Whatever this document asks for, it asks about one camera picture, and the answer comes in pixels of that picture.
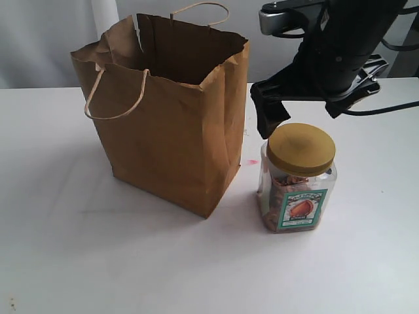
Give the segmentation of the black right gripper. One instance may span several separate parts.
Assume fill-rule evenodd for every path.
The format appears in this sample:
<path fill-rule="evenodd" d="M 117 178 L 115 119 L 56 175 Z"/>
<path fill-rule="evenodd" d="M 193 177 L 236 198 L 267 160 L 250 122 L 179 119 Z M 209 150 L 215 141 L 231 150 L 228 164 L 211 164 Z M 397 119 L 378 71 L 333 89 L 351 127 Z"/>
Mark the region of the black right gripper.
<path fill-rule="evenodd" d="M 331 103 L 327 102 L 325 109 L 336 118 L 355 103 L 377 94 L 380 85 L 375 78 L 359 86 L 355 79 L 389 27 L 383 19 L 291 22 L 288 30 L 304 30 L 293 63 L 250 88 L 260 136 L 268 139 L 291 118 L 284 101 L 321 101 L 326 96 Z"/>

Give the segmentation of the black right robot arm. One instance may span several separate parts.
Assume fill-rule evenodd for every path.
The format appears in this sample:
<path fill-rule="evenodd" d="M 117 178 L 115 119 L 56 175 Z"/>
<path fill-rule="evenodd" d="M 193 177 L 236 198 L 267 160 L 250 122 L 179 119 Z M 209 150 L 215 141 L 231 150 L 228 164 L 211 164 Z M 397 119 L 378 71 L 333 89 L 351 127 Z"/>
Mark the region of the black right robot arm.
<path fill-rule="evenodd" d="M 324 100 L 332 118 L 381 114 L 381 109 L 353 111 L 351 107 L 380 90 L 376 77 L 388 63 L 374 50 L 405 4 L 324 1 L 317 13 L 306 16 L 306 35 L 293 60 L 297 90 L 309 99 Z"/>

